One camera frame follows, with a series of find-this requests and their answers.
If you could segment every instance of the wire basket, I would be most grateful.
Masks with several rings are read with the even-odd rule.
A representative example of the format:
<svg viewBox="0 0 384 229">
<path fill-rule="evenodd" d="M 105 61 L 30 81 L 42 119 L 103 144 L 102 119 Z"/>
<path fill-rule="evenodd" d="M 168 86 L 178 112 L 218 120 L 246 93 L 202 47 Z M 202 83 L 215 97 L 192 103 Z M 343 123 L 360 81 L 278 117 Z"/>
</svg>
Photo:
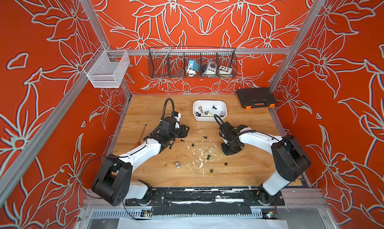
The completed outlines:
<svg viewBox="0 0 384 229">
<path fill-rule="evenodd" d="M 233 78 L 237 76 L 235 48 L 185 46 L 150 47 L 148 70 L 151 78 Z M 193 76 L 186 74 L 189 60 L 196 61 L 200 69 Z M 201 74 L 203 67 L 211 60 L 216 63 L 216 74 Z M 220 74 L 219 67 L 232 68 L 230 74 Z"/>
<path fill-rule="evenodd" d="M 130 60 L 127 51 L 120 61 L 110 61 L 105 51 L 101 51 L 90 71 L 85 71 L 89 81 L 96 88 L 118 88 L 124 78 Z"/>
</svg>

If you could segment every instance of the white paper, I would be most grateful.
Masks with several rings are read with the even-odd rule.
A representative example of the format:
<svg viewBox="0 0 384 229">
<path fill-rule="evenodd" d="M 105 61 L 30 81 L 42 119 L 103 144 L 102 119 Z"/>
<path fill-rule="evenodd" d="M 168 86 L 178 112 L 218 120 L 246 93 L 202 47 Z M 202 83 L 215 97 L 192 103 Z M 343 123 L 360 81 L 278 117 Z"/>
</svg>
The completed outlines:
<svg viewBox="0 0 384 229">
<path fill-rule="evenodd" d="M 133 220 L 119 219 L 118 229 L 288 229 L 286 221 L 245 219 L 231 217 L 174 217 L 164 219 Z"/>
</svg>

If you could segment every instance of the screwdriver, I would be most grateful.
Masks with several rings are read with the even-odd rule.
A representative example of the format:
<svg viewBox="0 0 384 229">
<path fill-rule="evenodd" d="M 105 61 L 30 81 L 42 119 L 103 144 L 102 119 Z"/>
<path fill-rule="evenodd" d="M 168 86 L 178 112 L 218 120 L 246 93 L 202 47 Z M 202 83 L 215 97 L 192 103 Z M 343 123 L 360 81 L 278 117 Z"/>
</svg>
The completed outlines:
<svg viewBox="0 0 384 229">
<path fill-rule="evenodd" d="M 138 147 L 139 145 L 141 145 L 141 138 L 142 138 L 142 136 L 144 134 L 144 130 L 145 130 L 146 127 L 147 127 L 147 124 L 145 124 L 144 129 L 143 129 L 143 131 L 141 133 L 141 136 L 140 136 L 139 140 L 136 142 L 135 148 Z"/>
</svg>

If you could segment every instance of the blue object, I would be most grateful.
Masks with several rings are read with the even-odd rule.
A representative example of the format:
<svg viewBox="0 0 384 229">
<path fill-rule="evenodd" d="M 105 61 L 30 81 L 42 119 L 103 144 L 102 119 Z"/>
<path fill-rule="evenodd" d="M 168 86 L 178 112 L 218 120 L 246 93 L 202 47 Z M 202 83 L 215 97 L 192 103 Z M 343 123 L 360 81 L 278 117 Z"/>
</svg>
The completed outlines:
<svg viewBox="0 0 384 229">
<path fill-rule="evenodd" d="M 200 71 L 200 65 L 197 62 L 195 62 L 194 60 L 190 59 L 189 62 L 188 62 L 188 67 L 190 66 L 190 64 L 192 64 L 190 69 L 194 70 L 195 72 Z"/>
</svg>

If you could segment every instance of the black wire basket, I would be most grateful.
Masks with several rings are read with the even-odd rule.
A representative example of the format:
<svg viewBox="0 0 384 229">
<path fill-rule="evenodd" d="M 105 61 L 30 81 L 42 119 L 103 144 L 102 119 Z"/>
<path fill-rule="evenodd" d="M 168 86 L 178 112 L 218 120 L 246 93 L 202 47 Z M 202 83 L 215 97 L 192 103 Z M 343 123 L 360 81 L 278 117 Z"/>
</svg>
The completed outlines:
<svg viewBox="0 0 384 229">
<path fill-rule="evenodd" d="M 233 78 L 238 74 L 235 48 L 170 46 L 150 47 L 148 50 L 148 70 L 151 78 Z M 189 60 L 194 60 L 200 66 L 194 76 L 188 76 L 186 73 Z M 202 74 L 209 61 L 216 63 L 216 73 Z M 230 74 L 222 74 L 220 66 L 231 68 L 232 71 Z"/>
</svg>

